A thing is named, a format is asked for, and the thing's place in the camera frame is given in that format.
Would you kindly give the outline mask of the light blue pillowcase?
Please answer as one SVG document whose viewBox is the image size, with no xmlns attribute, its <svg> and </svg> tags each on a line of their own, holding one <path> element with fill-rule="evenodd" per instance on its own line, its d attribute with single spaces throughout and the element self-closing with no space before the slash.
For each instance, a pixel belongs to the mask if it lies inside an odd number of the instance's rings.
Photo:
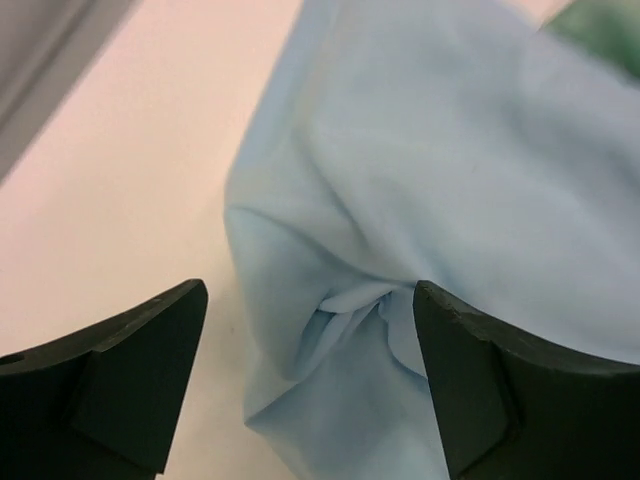
<svg viewBox="0 0 640 480">
<path fill-rule="evenodd" d="M 639 5 L 307 1 L 231 169 L 244 421 L 298 479 L 448 475 L 417 283 L 639 359 Z"/>
</svg>

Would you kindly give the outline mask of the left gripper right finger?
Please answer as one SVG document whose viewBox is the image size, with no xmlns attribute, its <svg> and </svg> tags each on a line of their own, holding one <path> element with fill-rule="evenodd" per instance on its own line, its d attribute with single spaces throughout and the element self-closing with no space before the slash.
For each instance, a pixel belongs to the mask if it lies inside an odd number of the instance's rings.
<svg viewBox="0 0 640 480">
<path fill-rule="evenodd" d="M 530 334 L 422 281 L 414 322 L 449 476 L 639 475 L 639 369 Z"/>
</svg>

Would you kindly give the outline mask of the aluminium table frame rail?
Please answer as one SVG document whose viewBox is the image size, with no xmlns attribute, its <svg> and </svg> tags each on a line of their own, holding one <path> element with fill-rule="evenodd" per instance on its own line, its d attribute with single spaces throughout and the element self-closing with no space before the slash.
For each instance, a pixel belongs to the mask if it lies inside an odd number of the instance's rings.
<svg viewBox="0 0 640 480">
<path fill-rule="evenodd" d="M 1 176 L 71 92 L 136 3 L 1 3 Z"/>
</svg>

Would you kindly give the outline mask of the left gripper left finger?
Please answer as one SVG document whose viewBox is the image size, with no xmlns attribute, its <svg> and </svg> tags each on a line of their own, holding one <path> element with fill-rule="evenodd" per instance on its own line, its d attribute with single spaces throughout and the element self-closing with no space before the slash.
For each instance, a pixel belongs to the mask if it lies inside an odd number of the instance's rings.
<svg viewBox="0 0 640 480">
<path fill-rule="evenodd" d="M 114 317 L 1 359 L 4 479 L 164 473 L 208 293 L 189 279 Z"/>
</svg>

